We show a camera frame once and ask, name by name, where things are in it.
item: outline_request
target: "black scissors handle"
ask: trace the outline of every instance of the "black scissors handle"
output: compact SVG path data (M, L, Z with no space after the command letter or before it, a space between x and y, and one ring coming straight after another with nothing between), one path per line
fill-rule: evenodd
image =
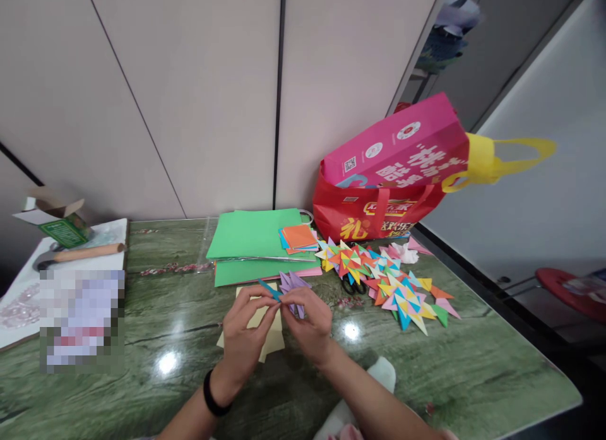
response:
M346 276L343 276L341 286L345 293L351 296L364 295L366 293L366 287L364 285L358 284L357 282L351 284Z

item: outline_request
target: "hammer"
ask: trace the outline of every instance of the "hammer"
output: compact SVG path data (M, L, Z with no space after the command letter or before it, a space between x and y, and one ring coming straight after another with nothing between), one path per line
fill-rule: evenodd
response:
M33 262L33 269L36 271L42 271L46 270L53 263L117 254L121 253L123 250L124 244L117 243L107 244L105 246L89 247L88 249L78 249L77 251L48 251L38 256L35 262Z

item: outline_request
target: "yellow bag handle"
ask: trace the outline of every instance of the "yellow bag handle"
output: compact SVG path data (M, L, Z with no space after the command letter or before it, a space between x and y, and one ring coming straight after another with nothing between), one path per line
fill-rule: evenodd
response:
M523 138L512 140L493 140L476 134L467 134L469 138L469 159L467 170L450 175L442 181L445 193L460 191L469 183L495 184L502 176L524 172L556 152L556 143L547 139ZM503 162L494 155L494 144L526 145L538 151L538 158L531 160ZM453 186L457 178L467 178Z

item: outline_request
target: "wrist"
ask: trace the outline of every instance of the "wrist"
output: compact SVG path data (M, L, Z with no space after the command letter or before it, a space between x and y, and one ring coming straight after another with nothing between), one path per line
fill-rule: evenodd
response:
M329 339L326 346L322 359L315 364L318 370L322 373L330 370L333 366L337 365L339 354L343 353L343 349L335 342L334 339Z
M227 407L242 389L244 383L238 382L221 360L210 375L210 393L219 407Z

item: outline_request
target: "tabletop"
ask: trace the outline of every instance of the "tabletop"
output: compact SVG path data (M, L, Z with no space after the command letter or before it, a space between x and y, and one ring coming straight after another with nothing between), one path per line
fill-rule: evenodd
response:
M122 367L41 374L38 339L1 353L0 437L158 434L223 353L218 324L235 286L215 288L212 272L194 267L212 227L208 220L131 223ZM385 242L370 244L376 250ZM161 271L171 265L179 271ZM437 258L422 254L402 270L433 278L454 296L462 319L450 317L448 328L425 322L429 336L412 324L402 331L368 296L342 307L347 295L334 271L306 280L333 310L335 340L364 368L385 356L396 369L395 395L431 426L461 439L495 439L581 403L570 380ZM310 439L338 402L286 327L283 335L286 348L257 366L217 439Z

